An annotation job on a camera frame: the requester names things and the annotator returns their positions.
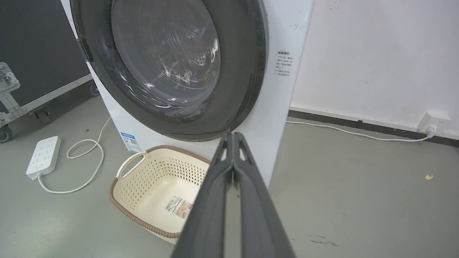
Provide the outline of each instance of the white cable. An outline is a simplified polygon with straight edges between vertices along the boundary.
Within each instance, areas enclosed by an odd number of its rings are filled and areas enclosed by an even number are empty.
[[[109,122],[111,119],[112,119],[112,118],[109,118],[109,119],[107,120],[107,122],[105,122],[104,126],[102,127],[101,132],[99,133],[99,138],[97,138],[97,141],[95,141],[95,140],[93,140],[93,139],[81,140],[81,141],[75,143],[75,144],[74,144],[72,147],[70,147],[70,149],[68,149],[68,151],[67,151],[67,158],[69,158],[69,159],[74,159],[74,158],[82,157],[82,156],[88,154],[90,151],[92,151],[92,150],[95,149],[96,147],[99,147],[99,149],[101,150],[101,154],[102,154],[102,156],[101,156],[101,161],[99,162],[99,165],[97,165],[97,168],[95,169],[94,174],[92,174],[92,176],[91,176],[91,178],[88,180],[88,182],[86,182],[84,185],[78,187],[77,189],[73,189],[73,190],[70,190],[70,191],[52,191],[52,190],[48,189],[48,188],[43,184],[43,182],[41,181],[41,174],[38,174],[38,182],[40,183],[41,187],[43,187],[43,189],[45,189],[46,191],[48,191],[48,192],[50,192],[50,193],[54,193],[54,194],[67,194],[67,193],[76,192],[76,191],[78,191],[78,190],[84,188],[85,186],[87,186],[87,185],[92,181],[92,179],[95,177],[95,174],[97,173],[97,171],[99,171],[99,168],[101,167],[102,162],[104,161],[104,150],[102,149],[102,146],[99,144],[99,141],[101,140],[102,132],[103,132],[104,128],[107,126],[108,122]],[[82,143],[82,142],[85,142],[85,141],[92,141],[92,142],[94,142],[95,144],[94,144],[94,146],[92,146],[92,148],[90,148],[88,151],[86,151],[86,152],[84,152],[84,153],[82,153],[82,154],[80,154],[80,155],[71,157],[71,156],[69,155],[70,151],[72,151],[72,150],[75,148],[75,146],[77,146],[78,144],[80,144],[80,143]]]
[[[435,128],[429,128],[429,129],[428,129],[429,134],[428,134],[426,137],[422,138],[422,139],[415,139],[415,140],[383,139],[383,138],[376,138],[376,137],[369,136],[369,135],[364,135],[364,134],[349,132],[349,131],[346,131],[346,130],[343,130],[343,129],[340,129],[340,128],[337,128],[337,127],[333,127],[333,126],[330,126],[330,125],[315,124],[315,123],[305,123],[305,122],[292,122],[292,121],[287,121],[287,123],[307,124],[307,125],[312,125],[312,126],[317,126],[317,127],[332,128],[332,129],[335,129],[335,130],[338,130],[338,131],[341,131],[341,132],[344,132],[344,133],[348,133],[348,134],[352,134],[352,135],[359,135],[359,136],[367,137],[367,138],[370,138],[370,139],[374,139],[374,140],[383,140],[383,141],[405,141],[405,142],[423,141],[423,140],[432,138],[432,137],[434,136],[433,134],[434,134],[435,131],[436,131]]]

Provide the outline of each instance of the black baseboard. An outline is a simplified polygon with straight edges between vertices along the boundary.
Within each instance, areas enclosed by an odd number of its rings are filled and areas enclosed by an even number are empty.
[[[411,138],[411,139],[421,139],[425,137],[425,134],[422,134],[422,133],[416,133],[416,132],[411,132],[411,131],[405,131],[405,130],[399,130],[399,129],[394,129],[390,127],[380,126],[380,125],[363,123],[362,121],[355,122],[351,120],[331,118],[331,117],[314,115],[310,113],[304,113],[304,112],[293,111],[293,110],[290,110],[288,112],[288,116],[292,118],[300,118],[300,119],[306,119],[306,120],[317,121],[317,122],[322,122],[322,123],[332,123],[332,124],[337,124],[337,125],[342,125],[342,126],[347,126],[347,127],[352,127],[352,128],[363,129],[367,131],[378,132],[378,133],[382,133],[386,135],[395,135],[395,136]],[[459,147],[459,140],[453,140],[453,139],[444,138],[444,137],[434,136],[430,139],[426,139],[426,141],[448,145],[452,147]]]

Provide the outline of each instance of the barcode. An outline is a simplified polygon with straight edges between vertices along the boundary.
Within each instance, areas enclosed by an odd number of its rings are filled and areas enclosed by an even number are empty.
[[[166,206],[166,210],[169,210],[171,208],[171,205],[174,203],[174,199],[170,200],[168,205]]]

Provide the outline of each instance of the gray floor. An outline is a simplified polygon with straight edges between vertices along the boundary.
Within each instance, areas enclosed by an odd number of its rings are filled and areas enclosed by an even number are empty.
[[[36,142],[54,135],[62,138],[62,157],[44,178],[48,187],[78,187],[99,162],[98,150],[76,160],[65,153],[97,138],[109,117],[101,98],[69,94],[50,111],[52,124],[19,119],[11,125],[17,137],[0,145],[0,257],[169,257],[173,245],[108,200],[116,170],[130,155],[113,124],[104,133],[101,171],[83,190],[53,195],[26,177]],[[288,124],[270,194],[298,257],[457,257],[458,157],[457,149],[428,142],[381,142]],[[239,210],[236,194],[230,196],[227,234],[235,243]],[[238,256],[235,246],[228,257]]]

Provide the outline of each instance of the power strip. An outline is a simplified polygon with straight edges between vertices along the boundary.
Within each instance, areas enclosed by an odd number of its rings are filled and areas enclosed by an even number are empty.
[[[32,180],[38,178],[38,174],[46,175],[56,168],[61,139],[58,136],[43,139],[37,143],[35,151],[30,159],[26,175]]]

